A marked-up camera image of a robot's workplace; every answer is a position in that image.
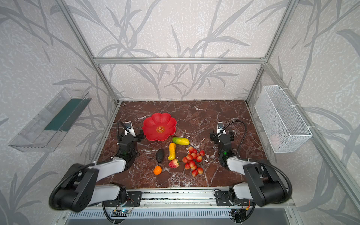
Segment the wallpaper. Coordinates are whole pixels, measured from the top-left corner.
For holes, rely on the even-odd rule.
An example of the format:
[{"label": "wallpaper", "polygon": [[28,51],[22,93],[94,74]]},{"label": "wallpaper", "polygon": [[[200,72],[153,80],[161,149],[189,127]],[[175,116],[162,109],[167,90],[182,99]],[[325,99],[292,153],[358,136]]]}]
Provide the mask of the wallpaper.
[{"label": "wallpaper", "polygon": [[[0,224],[50,224],[48,197],[70,165],[88,162],[115,104],[53,1],[0,1]],[[92,98],[53,153],[9,141],[64,88]]]},{"label": "wallpaper", "polygon": [[119,99],[220,100],[246,99],[259,68],[259,64],[107,64],[102,70]]},{"label": "wallpaper", "polygon": [[359,21],[359,0],[298,5],[270,62],[360,185]]},{"label": "wallpaper", "polygon": [[290,178],[292,198],[303,223],[360,224],[360,215],[311,139],[293,153],[274,153],[254,107],[264,85],[275,85],[266,72],[255,87],[249,109],[268,160]]},{"label": "wallpaper", "polygon": [[288,0],[66,0],[96,57],[263,57]]}]

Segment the small orange fruit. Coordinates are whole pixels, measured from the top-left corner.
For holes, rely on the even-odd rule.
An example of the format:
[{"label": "small orange fruit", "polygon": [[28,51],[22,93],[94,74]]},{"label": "small orange fruit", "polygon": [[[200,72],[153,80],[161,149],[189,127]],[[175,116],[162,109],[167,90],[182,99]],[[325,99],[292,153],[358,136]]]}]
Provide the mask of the small orange fruit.
[{"label": "small orange fruit", "polygon": [[159,166],[155,167],[155,169],[154,169],[154,174],[155,174],[155,175],[159,175],[159,174],[161,174],[161,172],[162,172],[162,168],[161,168],[161,167],[159,167]]}]

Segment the red plate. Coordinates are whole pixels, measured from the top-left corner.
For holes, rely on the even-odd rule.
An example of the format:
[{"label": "red plate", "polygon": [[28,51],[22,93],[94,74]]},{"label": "red plate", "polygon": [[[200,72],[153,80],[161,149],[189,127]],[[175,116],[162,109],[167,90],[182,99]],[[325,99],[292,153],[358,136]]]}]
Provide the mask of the red plate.
[{"label": "red plate", "polygon": [[165,141],[176,131],[176,120],[169,113],[155,113],[146,118],[143,123],[143,131],[149,141]]}]

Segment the brown marble surface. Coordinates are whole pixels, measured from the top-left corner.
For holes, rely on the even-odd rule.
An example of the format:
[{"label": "brown marble surface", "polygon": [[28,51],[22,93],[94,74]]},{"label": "brown marble surface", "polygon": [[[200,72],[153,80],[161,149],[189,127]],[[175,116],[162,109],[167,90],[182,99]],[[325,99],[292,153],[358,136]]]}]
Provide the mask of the brown marble surface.
[{"label": "brown marble surface", "polygon": [[[168,166],[168,146],[173,136],[165,141],[142,140],[138,143],[139,156],[127,171],[104,178],[98,184],[118,183],[126,188],[168,188],[168,187],[202,187],[229,186],[245,181],[244,176],[226,170],[218,162],[217,146],[210,141],[209,133],[216,128],[217,122],[228,124],[234,119],[247,123],[248,133],[242,145],[242,158],[266,159],[259,137],[252,123],[246,103],[243,100],[215,100],[215,101],[159,101],[159,102],[122,102],[115,118],[108,139],[101,152],[99,162],[107,161],[117,152],[116,122],[131,121],[135,130],[143,126],[143,121],[153,113],[169,113],[176,119],[176,132],[173,136],[189,139],[194,148],[204,150],[204,174],[193,177],[191,169],[185,170],[182,158],[187,155],[187,147],[176,145],[176,159],[178,168]],[[234,152],[244,134],[244,127],[240,123],[230,125],[235,131],[233,142]],[[155,154],[158,149],[165,150],[162,163],[157,163]],[[162,173],[156,176],[153,169],[159,165]]]}]

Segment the mesh basket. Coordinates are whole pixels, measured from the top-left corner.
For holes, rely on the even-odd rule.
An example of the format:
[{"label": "mesh basket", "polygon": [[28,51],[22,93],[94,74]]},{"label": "mesh basket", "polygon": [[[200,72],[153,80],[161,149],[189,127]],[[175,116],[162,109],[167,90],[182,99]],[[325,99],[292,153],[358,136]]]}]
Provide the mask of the mesh basket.
[{"label": "mesh basket", "polygon": [[279,85],[264,86],[255,109],[275,153],[294,152],[312,133]]}]

